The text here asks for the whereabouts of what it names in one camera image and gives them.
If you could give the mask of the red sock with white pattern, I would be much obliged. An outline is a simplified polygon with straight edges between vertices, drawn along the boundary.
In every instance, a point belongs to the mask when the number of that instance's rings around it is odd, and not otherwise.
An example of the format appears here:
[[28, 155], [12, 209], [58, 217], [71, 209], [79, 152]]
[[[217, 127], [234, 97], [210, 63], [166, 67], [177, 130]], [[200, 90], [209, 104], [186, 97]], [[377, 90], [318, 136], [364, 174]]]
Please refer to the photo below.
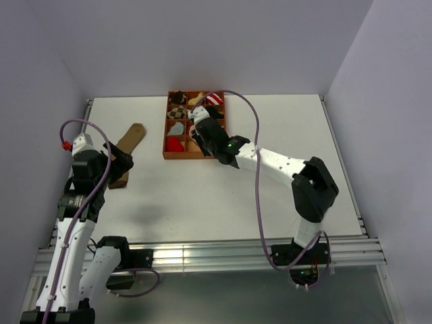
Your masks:
[[184, 152], [184, 146], [182, 142], [175, 137], [167, 137], [165, 141], [165, 151], [170, 153]]

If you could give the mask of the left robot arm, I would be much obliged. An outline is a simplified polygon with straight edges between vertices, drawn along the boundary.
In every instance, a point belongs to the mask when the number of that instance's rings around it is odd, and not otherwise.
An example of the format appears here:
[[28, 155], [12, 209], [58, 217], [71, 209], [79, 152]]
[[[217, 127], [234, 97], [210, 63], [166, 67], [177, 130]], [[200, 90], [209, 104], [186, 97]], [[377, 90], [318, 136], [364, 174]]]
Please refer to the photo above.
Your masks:
[[34, 310], [21, 315], [21, 323], [94, 323], [92, 305], [106, 289], [111, 274], [132, 260], [127, 238], [104, 236], [88, 269], [84, 269], [87, 246], [105, 203], [108, 185], [132, 168], [131, 155], [108, 142], [115, 155], [99, 152], [86, 134], [64, 149], [72, 152], [72, 176], [57, 204], [57, 239], [45, 286]]

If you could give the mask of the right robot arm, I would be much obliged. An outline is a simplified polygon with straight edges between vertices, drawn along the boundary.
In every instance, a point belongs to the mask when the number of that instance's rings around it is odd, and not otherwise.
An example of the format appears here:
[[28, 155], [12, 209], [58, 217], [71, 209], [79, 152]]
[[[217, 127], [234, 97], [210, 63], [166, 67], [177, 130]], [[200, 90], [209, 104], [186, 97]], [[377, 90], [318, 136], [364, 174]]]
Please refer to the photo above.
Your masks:
[[245, 137], [230, 137], [212, 117], [193, 117], [192, 121], [192, 138], [204, 155], [223, 165], [258, 172], [292, 189], [294, 207], [300, 216], [292, 255], [299, 263], [309, 262], [316, 253], [313, 244], [323, 219], [340, 192], [324, 162], [318, 157], [286, 157], [255, 146]]

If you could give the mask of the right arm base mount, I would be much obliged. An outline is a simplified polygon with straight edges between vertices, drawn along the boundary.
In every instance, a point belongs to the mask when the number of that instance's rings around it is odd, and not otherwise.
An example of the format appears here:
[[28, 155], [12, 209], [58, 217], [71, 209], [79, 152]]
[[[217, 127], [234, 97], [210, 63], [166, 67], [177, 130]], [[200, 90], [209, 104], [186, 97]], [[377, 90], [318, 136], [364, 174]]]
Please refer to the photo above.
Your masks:
[[[278, 267], [288, 266], [302, 252], [302, 248], [295, 244], [274, 244], [271, 246], [272, 261]], [[331, 255], [326, 243], [317, 242], [308, 249], [296, 265], [326, 265], [331, 262]]]

